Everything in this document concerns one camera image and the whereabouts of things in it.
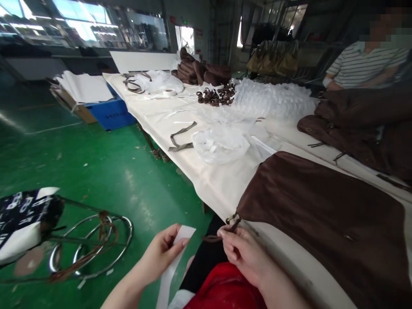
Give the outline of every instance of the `tape roll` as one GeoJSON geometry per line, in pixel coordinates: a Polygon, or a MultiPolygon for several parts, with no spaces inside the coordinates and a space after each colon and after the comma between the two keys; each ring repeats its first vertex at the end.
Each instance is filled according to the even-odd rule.
{"type": "Polygon", "coordinates": [[[173,89],[166,89],[165,91],[163,91],[163,95],[165,97],[174,97],[175,95],[177,95],[177,93],[173,89]]]}

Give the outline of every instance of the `blue box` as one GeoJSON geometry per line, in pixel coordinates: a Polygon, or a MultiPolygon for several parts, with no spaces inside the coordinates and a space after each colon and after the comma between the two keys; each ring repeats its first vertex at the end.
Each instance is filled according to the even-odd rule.
{"type": "Polygon", "coordinates": [[[85,107],[106,130],[116,130],[136,123],[136,119],[127,111],[126,103],[109,86],[114,99],[107,102],[85,104],[85,107]]]}

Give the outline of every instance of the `hand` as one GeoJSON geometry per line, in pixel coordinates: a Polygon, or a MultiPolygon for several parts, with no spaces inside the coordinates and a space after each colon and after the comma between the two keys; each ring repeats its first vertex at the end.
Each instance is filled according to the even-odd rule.
{"type": "Polygon", "coordinates": [[[181,225],[176,223],[157,234],[136,264],[137,273],[143,278],[145,285],[159,279],[166,268],[189,243],[190,239],[184,238],[172,246],[180,227],[181,225]]]}
{"type": "Polygon", "coordinates": [[[275,262],[245,229],[228,232],[230,225],[221,227],[217,235],[223,238],[223,248],[229,262],[236,265],[245,278],[259,290],[266,277],[276,272],[275,262]]]}

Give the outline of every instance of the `green floor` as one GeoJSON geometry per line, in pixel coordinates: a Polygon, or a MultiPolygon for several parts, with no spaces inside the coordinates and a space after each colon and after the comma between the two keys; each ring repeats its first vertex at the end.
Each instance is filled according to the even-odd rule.
{"type": "MultiPolygon", "coordinates": [[[[193,185],[177,166],[155,160],[136,126],[108,133],[99,124],[76,124],[79,120],[56,105],[47,85],[22,88],[3,83],[0,94],[0,196],[59,187],[61,195],[125,215],[135,226],[128,251],[110,275],[88,280],[81,289],[76,280],[0,285],[0,308],[99,308],[153,236],[179,222],[197,231],[173,278],[173,295],[212,217],[203,214],[193,185]],[[67,127],[49,130],[59,126],[67,127]]],[[[85,210],[67,207],[59,225],[74,225],[88,215],[85,210]]],[[[92,223],[80,229],[79,236],[94,227],[92,223]]],[[[74,245],[64,247],[62,266],[69,265],[74,250],[74,245]]],[[[88,271],[107,265],[116,250],[96,258],[88,271]]],[[[35,275],[47,274],[46,259],[35,275]]],[[[14,267],[0,270],[0,278],[13,278],[14,267]]],[[[158,288],[156,282],[146,289],[141,308],[155,307],[158,288]]]]}

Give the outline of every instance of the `stool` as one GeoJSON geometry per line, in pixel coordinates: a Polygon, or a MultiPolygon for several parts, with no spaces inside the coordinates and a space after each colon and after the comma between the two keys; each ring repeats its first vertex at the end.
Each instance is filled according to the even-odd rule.
{"type": "Polygon", "coordinates": [[[50,277],[0,280],[0,284],[91,279],[111,269],[126,252],[133,237],[133,224],[128,218],[56,195],[55,193],[58,190],[59,188],[53,187],[42,188],[39,190],[19,192],[0,199],[0,268],[14,263],[28,250],[39,246],[44,241],[56,242],[51,251],[48,263],[51,272],[50,277]],[[81,220],[65,234],[56,235],[54,232],[62,229],[56,229],[56,226],[66,205],[87,209],[98,214],[81,220]],[[100,219],[100,224],[92,229],[84,238],[70,236],[70,233],[78,226],[95,218],[100,219]],[[115,221],[122,221],[125,224],[126,242],[117,241],[118,232],[114,224],[115,221]],[[99,239],[92,240],[91,237],[98,230],[99,239]],[[116,233],[116,240],[110,241],[110,236],[113,231],[116,233]],[[59,267],[59,253],[64,242],[76,243],[79,244],[79,246],[75,251],[73,264],[61,271],[59,267]],[[91,245],[94,246],[94,248],[86,256],[79,257],[85,245],[91,245]],[[80,272],[81,268],[89,264],[98,254],[103,253],[102,250],[104,248],[107,250],[107,247],[110,249],[112,246],[122,248],[120,254],[113,262],[93,274],[83,274],[80,272]]]}

